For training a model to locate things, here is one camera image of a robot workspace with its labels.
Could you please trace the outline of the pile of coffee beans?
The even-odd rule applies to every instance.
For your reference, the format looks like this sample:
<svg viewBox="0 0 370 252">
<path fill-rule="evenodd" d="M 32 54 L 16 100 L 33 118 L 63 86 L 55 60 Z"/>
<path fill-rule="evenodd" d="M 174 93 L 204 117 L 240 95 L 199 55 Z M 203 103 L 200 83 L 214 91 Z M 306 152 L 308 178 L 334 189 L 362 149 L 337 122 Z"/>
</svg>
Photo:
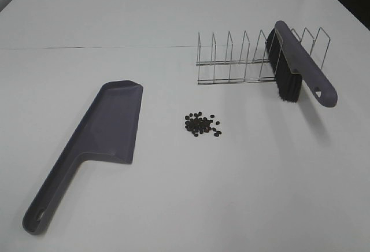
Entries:
<svg viewBox="0 0 370 252">
<path fill-rule="evenodd" d="M 203 134 L 212 134 L 214 137 L 222 135 L 222 131 L 218 129 L 221 124 L 216 120 L 214 114 L 204 116 L 202 112 L 189 113 L 184 116 L 184 128 L 194 137 L 199 137 Z"/>
</svg>

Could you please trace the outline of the purple plastic dustpan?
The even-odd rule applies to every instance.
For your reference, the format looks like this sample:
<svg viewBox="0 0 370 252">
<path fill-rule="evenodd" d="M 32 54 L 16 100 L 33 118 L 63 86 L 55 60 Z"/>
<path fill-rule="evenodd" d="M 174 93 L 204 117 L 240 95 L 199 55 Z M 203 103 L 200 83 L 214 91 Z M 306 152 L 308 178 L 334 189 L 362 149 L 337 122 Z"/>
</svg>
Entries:
<svg viewBox="0 0 370 252">
<path fill-rule="evenodd" d="M 133 162 L 143 86 L 105 83 L 28 207 L 22 226 L 31 235 L 49 226 L 79 166 L 85 161 Z"/>
</svg>

